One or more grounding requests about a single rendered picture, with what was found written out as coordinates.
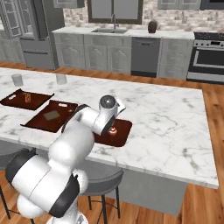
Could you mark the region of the steel tap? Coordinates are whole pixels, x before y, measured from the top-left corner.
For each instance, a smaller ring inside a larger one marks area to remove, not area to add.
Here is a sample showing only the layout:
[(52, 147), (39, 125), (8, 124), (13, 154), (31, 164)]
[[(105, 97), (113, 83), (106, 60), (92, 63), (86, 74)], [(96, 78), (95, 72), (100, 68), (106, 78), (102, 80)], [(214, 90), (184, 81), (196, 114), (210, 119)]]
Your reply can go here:
[(111, 23), (113, 24), (113, 29), (115, 30), (117, 27), (119, 27), (119, 24), (116, 22), (116, 14), (113, 13), (111, 16)]

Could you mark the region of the brown round jar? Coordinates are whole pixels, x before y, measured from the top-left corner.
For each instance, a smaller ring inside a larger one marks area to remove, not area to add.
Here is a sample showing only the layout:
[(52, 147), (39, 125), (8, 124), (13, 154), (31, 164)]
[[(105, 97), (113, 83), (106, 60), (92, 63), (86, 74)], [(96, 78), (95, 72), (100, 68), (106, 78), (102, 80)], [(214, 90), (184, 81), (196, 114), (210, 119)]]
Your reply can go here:
[(155, 33), (158, 27), (158, 21), (157, 20), (151, 20), (148, 23), (148, 33)]

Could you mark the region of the steel oven with hob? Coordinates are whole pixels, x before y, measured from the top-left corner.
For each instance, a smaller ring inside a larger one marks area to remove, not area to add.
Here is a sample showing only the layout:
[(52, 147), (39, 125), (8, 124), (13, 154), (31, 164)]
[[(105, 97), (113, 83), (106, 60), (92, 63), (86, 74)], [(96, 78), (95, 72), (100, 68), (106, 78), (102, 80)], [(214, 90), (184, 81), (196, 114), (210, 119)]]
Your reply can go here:
[(195, 32), (187, 80), (224, 84), (224, 33)]

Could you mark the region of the grey narrow base cupboard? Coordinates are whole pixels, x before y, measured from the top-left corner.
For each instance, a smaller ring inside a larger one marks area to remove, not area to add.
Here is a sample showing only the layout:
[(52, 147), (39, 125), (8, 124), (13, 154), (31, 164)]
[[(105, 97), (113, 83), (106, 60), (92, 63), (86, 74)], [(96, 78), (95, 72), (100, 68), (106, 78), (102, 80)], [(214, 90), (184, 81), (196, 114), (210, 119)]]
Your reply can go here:
[(157, 76), (185, 80), (193, 49), (192, 39), (163, 38)]

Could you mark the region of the grey fridge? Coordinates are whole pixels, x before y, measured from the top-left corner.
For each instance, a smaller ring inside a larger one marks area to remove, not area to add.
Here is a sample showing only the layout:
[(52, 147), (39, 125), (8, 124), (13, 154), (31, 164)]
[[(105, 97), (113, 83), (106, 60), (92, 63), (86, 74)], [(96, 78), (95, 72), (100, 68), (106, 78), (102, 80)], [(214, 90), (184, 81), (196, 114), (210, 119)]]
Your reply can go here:
[(0, 18), (7, 38), (19, 38), (27, 67), (59, 67), (53, 31), (65, 22), (53, 0), (0, 0)]

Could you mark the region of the grey wall cupboard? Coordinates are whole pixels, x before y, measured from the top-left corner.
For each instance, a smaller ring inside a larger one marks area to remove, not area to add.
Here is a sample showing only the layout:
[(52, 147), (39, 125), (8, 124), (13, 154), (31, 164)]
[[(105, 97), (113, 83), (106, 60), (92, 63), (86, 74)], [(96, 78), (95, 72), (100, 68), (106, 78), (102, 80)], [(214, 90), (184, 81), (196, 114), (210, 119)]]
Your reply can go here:
[(159, 10), (198, 10), (201, 0), (157, 0)]
[(55, 8), (79, 9), (85, 6), (84, 0), (53, 0)]

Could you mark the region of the grey low cupboard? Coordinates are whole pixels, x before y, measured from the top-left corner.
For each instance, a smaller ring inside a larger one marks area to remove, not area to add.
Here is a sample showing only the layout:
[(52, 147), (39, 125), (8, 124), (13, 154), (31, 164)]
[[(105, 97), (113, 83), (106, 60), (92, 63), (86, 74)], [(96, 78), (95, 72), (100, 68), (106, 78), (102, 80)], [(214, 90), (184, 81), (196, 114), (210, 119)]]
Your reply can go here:
[(8, 39), (4, 28), (0, 26), (0, 60), (24, 63), (24, 55), (19, 38)]

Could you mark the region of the grey square slice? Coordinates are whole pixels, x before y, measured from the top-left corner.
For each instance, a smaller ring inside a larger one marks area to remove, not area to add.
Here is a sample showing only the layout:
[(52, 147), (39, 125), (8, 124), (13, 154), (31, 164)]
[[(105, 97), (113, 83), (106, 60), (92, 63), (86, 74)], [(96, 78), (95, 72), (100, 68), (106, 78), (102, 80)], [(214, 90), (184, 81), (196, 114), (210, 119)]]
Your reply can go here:
[(60, 114), (56, 110), (44, 114), (44, 117), (47, 121), (56, 119), (59, 116), (60, 116)]

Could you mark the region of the grey island counter base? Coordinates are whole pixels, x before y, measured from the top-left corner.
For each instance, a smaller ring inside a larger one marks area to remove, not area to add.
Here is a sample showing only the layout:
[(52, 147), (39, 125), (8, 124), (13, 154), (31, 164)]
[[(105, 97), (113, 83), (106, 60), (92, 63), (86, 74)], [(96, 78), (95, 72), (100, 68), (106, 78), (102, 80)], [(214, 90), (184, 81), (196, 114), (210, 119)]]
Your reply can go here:
[(178, 216), (187, 183), (124, 169), (119, 199), (140, 207)]

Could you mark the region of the steel sink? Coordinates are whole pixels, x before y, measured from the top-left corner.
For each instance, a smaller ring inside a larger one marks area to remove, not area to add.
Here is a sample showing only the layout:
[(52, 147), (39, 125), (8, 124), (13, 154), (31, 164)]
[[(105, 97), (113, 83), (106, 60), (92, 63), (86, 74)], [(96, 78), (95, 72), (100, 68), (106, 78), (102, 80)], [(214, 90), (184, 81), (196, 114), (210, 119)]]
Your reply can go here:
[(123, 30), (123, 29), (105, 29), (105, 28), (98, 28), (95, 29), (91, 32), (94, 33), (118, 33), (118, 34), (124, 34), (125, 32), (127, 32), (128, 30)]

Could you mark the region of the grey base cupboard run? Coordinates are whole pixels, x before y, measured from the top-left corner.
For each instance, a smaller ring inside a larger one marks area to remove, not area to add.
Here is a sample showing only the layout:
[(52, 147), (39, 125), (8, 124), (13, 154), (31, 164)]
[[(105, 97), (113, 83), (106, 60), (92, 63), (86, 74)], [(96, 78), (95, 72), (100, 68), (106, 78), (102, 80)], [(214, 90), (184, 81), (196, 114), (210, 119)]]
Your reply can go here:
[(130, 73), (131, 37), (55, 32), (54, 38), (61, 67)]

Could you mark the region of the grey dishwasher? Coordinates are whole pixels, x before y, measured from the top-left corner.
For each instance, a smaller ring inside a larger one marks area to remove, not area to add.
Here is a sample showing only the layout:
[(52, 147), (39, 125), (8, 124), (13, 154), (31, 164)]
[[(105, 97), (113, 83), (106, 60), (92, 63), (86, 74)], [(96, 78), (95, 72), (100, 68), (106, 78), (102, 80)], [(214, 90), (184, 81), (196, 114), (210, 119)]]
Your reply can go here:
[(136, 76), (157, 77), (159, 38), (132, 39), (130, 73)]

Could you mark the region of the dark framed window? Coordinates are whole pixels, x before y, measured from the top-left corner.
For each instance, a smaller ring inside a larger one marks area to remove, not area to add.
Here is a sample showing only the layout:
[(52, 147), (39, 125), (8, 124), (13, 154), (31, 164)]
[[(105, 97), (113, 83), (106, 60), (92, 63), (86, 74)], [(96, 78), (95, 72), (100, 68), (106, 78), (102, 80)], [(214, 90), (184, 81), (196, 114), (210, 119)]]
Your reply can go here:
[(87, 0), (89, 23), (140, 25), (144, 0)]

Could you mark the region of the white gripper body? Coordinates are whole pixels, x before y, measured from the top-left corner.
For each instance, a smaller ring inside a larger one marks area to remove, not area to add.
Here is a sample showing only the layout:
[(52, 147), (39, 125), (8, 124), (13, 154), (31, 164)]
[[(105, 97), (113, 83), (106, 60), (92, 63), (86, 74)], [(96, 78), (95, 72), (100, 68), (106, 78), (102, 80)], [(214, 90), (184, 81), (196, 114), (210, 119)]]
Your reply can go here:
[(116, 98), (115, 100), (116, 100), (116, 103), (117, 103), (117, 114), (119, 115), (120, 113), (122, 113), (126, 109), (126, 107), (122, 103), (122, 101), (119, 100), (118, 98)]

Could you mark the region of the dark red tray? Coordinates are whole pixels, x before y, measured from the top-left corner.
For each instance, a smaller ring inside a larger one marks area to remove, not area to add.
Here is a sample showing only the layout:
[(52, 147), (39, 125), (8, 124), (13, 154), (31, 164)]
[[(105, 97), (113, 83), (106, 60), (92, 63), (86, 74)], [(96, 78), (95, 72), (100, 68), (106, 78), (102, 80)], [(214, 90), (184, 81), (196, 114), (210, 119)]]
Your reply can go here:
[[(77, 103), (50, 100), (48, 105), (39, 111), (29, 122), (23, 124), (23, 127), (56, 133), (77, 107)], [(44, 114), (54, 110), (59, 113), (59, 117), (47, 121)]]
[(98, 144), (105, 144), (114, 147), (123, 147), (126, 144), (127, 138), (132, 127), (132, 122), (122, 119), (115, 119), (114, 127), (117, 130), (115, 135), (106, 133), (99, 136), (94, 134), (94, 141)]
[[(31, 102), (25, 102), (25, 93), (31, 94)], [(32, 92), (25, 92), (21, 88), (9, 94), (3, 98), (0, 103), (4, 106), (19, 108), (19, 109), (28, 109), (36, 110), (46, 101), (48, 101), (53, 94), (38, 94)]]

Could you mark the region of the pale grey cup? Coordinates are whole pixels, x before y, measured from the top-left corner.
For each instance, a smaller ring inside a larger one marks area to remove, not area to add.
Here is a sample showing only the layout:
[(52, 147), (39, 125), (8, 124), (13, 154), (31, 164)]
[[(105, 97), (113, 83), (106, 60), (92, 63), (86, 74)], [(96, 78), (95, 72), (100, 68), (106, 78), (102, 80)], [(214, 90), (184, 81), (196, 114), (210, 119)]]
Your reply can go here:
[(56, 80), (58, 85), (64, 85), (67, 83), (67, 76), (62, 73), (57, 73), (56, 74)]
[(22, 78), (22, 75), (20, 73), (14, 73), (12, 76), (11, 76), (12, 80), (13, 80), (13, 83), (16, 87), (22, 87), (24, 85), (23, 83), (23, 78)]

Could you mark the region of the dark microwave oven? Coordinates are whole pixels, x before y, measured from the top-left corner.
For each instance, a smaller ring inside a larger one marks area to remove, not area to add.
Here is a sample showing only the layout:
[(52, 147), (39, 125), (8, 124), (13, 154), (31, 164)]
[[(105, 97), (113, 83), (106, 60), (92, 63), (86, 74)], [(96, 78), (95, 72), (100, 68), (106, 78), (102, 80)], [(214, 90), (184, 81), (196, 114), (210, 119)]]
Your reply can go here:
[(202, 10), (224, 11), (224, 0), (201, 0), (200, 8)]

